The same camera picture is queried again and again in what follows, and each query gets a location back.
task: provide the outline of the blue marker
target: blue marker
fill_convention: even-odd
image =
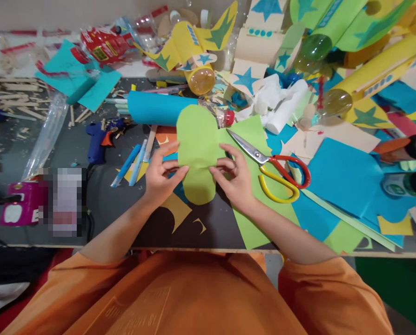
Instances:
[[[121,168],[121,170],[118,172],[118,175],[116,176],[114,182],[110,185],[111,187],[115,188],[120,184],[120,181],[124,178],[124,176],[127,173],[127,170],[129,170],[130,166],[132,165],[132,163],[135,160],[135,157],[138,155],[138,153],[141,150],[141,145],[137,144],[135,146],[135,148],[133,148],[132,152],[130,153],[129,157],[126,159],[126,161],[124,162],[123,167]]]
[[[140,167],[143,164],[143,158],[144,158],[144,153],[146,151],[147,142],[148,142],[147,140],[143,141],[143,145],[141,146],[140,153],[138,154],[138,157],[137,157],[137,162],[135,162],[132,176],[130,177],[129,186],[133,186],[137,182],[138,174],[140,173]]]

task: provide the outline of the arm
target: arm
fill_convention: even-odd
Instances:
[[[155,151],[146,171],[145,194],[91,240],[81,254],[99,263],[119,261],[126,255],[149,216],[171,195],[189,170],[188,167],[178,168],[177,161],[163,163],[164,154],[178,145],[178,142],[172,142]]]
[[[286,257],[298,264],[315,264],[337,257],[324,243],[257,200],[251,191],[250,172],[243,154],[228,144],[221,144],[221,148],[230,152],[236,161],[221,158],[218,168],[210,168],[211,173],[231,202],[253,220]],[[230,174],[232,179],[228,181],[223,173]]]

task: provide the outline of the blue star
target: blue star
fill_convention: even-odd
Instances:
[[[212,60],[209,56],[210,56],[209,54],[207,54],[207,55],[201,54],[200,58],[197,61],[201,61],[203,63],[203,65],[205,65],[207,62]]]
[[[263,13],[264,22],[267,21],[270,14],[282,14],[279,0],[259,0],[251,10],[256,13]]]
[[[180,67],[180,70],[183,71],[191,71],[193,69],[193,63],[190,63],[189,61],[186,62],[186,65],[183,67]]]
[[[306,13],[317,10],[316,7],[312,7],[312,2],[314,0],[299,0],[300,9],[298,11],[298,21],[301,21]]]
[[[287,54],[287,50],[286,50],[283,55],[278,56],[278,59],[279,59],[278,66],[279,67],[282,66],[285,68],[287,66],[287,61],[289,60],[289,58],[290,58],[290,55]]]
[[[254,95],[255,93],[253,93],[253,83],[255,81],[258,81],[259,78],[252,78],[251,77],[251,67],[248,68],[248,70],[243,74],[234,74],[236,75],[239,79],[236,80],[233,84],[237,84],[237,85],[243,85],[246,88],[248,88],[248,90],[250,91],[251,95]]]
[[[375,21],[371,22],[371,25],[368,27],[368,29],[362,33],[356,33],[354,36],[356,38],[360,39],[360,42],[357,45],[357,49],[360,48],[363,44],[365,44],[369,38],[373,37],[371,30],[374,29],[374,27],[377,25]]]

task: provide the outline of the bottle cap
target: bottle cap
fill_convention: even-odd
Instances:
[[[225,126],[229,127],[235,122],[235,113],[232,110],[227,109],[224,115]]]
[[[73,47],[70,49],[72,55],[81,64],[88,64],[90,62],[89,56],[80,47]]]

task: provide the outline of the yellow airplane craft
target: yellow airplane craft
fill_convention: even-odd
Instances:
[[[217,60],[217,56],[207,53],[207,50],[219,51],[226,46],[236,15],[237,1],[234,1],[212,29],[196,28],[188,21],[180,21],[159,53],[152,54],[138,44],[135,46],[164,70],[170,71],[177,66],[177,69],[184,71],[191,91],[203,95],[215,84],[211,63]]]

